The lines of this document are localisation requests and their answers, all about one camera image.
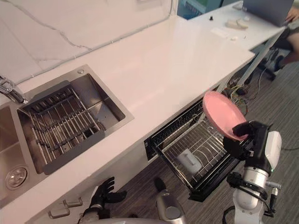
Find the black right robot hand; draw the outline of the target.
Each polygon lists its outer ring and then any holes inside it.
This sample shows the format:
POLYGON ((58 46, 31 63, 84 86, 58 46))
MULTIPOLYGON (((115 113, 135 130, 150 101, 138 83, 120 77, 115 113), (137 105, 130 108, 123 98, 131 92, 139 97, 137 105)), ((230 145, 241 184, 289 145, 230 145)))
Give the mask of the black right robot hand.
POLYGON ((223 138, 224 149, 234 158, 245 161, 245 167, 257 168, 265 171, 268 175, 274 170, 266 157, 266 143, 270 127, 258 121, 246 121, 232 128, 233 134, 242 137, 248 135, 252 139, 252 147, 246 149, 240 141, 228 137, 223 138))

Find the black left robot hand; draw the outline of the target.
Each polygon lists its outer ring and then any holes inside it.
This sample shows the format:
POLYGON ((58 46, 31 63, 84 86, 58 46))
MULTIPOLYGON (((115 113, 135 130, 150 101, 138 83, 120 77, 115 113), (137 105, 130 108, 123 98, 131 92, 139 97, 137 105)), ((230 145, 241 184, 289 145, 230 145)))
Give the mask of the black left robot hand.
POLYGON ((113 192, 114 184, 114 177, 105 180, 93 194, 89 208, 103 210, 107 203, 112 204, 122 202, 127 196, 127 191, 113 192))

